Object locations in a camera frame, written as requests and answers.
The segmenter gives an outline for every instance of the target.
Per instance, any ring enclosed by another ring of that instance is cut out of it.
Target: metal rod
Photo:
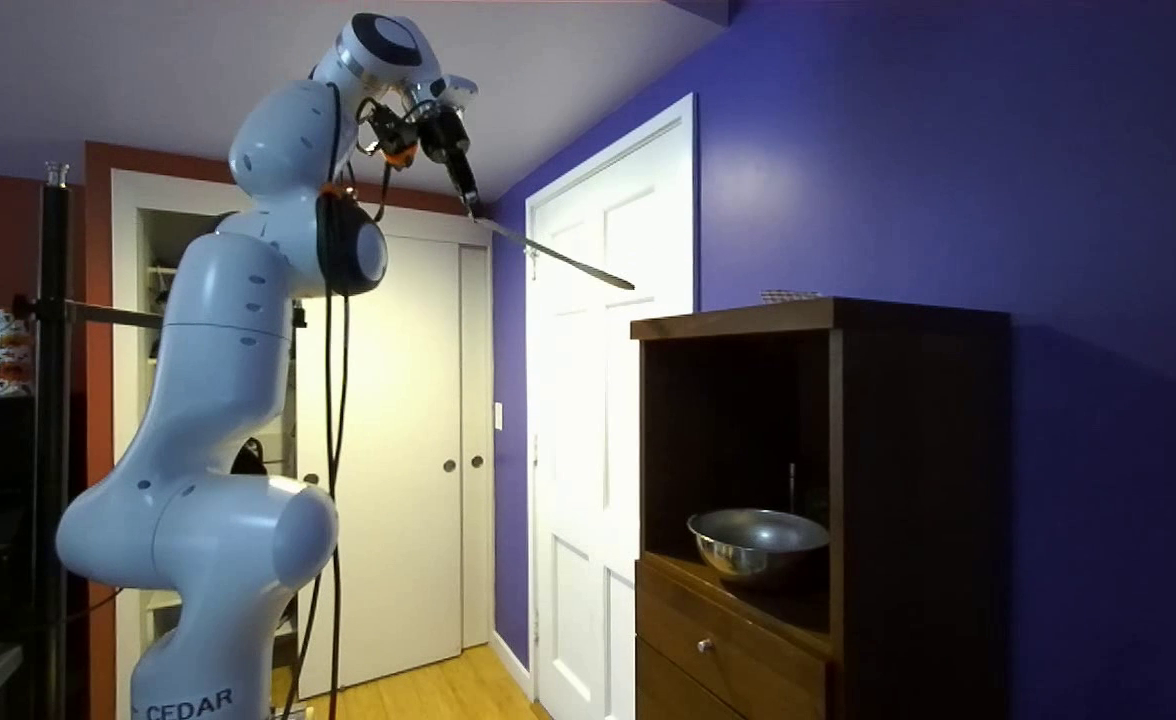
[[[98,310],[98,305],[68,305],[65,310],[75,318],[75,320],[91,320],[91,325],[138,325],[138,329],[161,329],[161,318],[155,313],[123,313],[123,310]]]
[[[514,228],[490,219],[490,216],[472,216],[472,219],[486,226],[486,228],[493,228],[495,235],[504,235],[504,239],[514,239],[514,246],[524,246],[524,248],[536,248],[536,251],[545,251],[545,258],[551,258],[551,261],[564,261],[564,266],[574,266],[575,272],[587,272],[587,278],[597,278],[597,281],[605,281],[605,283],[611,283],[611,289],[624,289],[624,293],[636,289],[632,281],[624,281],[624,278],[617,278],[617,272],[605,272],[605,269],[593,269],[593,266],[584,266],[584,261],[574,261],[574,258],[564,258],[564,251],[557,251],[557,248],[549,248],[549,246],[536,246],[536,239],[527,239],[527,235],[521,235],[521,231],[514,231]]]

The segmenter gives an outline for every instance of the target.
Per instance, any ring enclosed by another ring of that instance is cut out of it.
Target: metal bowl
[[[715,507],[690,522],[706,566],[733,583],[775,583],[823,556],[830,528],[771,507]]]

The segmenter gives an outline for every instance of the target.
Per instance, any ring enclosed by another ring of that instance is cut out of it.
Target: wooden cabinet
[[[1008,320],[789,300],[642,341],[642,717],[1008,717]],[[792,507],[818,572],[735,590],[690,515]]]

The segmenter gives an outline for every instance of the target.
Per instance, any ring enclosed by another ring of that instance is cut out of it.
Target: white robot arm
[[[386,278],[382,228],[326,192],[371,95],[401,102],[407,129],[462,138],[451,79],[420,29],[371,14],[352,18],[310,79],[254,108],[227,148],[254,208],[184,251],[145,425],[61,515],[65,568],[184,599],[176,634],[138,663],[138,720],[264,720],[273,629],[335,544],[326,492],[227,468],[284,406],[291,300],[367,293]],[[441,148],[429,155],[462,164],[464,143]]]

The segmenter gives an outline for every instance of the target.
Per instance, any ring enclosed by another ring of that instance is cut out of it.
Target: door frame
[[[690,251],[693,251],[693,272],[690,272],[690,305],[698,305],[698,95],[680,95],[668,108],[660,108],[655,118],[647,118],[645,124],[636,124],[632,132],[624,132],[622,140],[611,140],[608,148],[600,148],[597,155],[587,155],[584,164],[568,168],[564,175],[557,175],[551,184],[536,187],[524,201],[524,228],[536,226],[536,208],[575,184],[584,184],[597,173],[608,173],[622,155],[642,151],[645,143],[660,140],[668,129],[690,132]],[[542,386],[532,381],[542,367],[542,293],[536,283],[536,251],[524,251],[524,364],[527,364],[527,691],[532,699],[542,699],[542,528],[545,528],[545,511],[542,511]]]
[[[179,181],[215,181],[231,184],[224,160],[176,155],[129,143],[83,143],[83,187],[80,187],[80,300],[112,310],[112,173],[154,173]],[[386,192],[378,184],[356,184],[356,198],[378,205]],[[395,208],[464,216],[456,198],[389,187],[386,198]],[[98,484],[112,474],[112,325],[80,329],[83,367],[83,484]],[[116,590],[88,583],[88,720],[116,720]]]

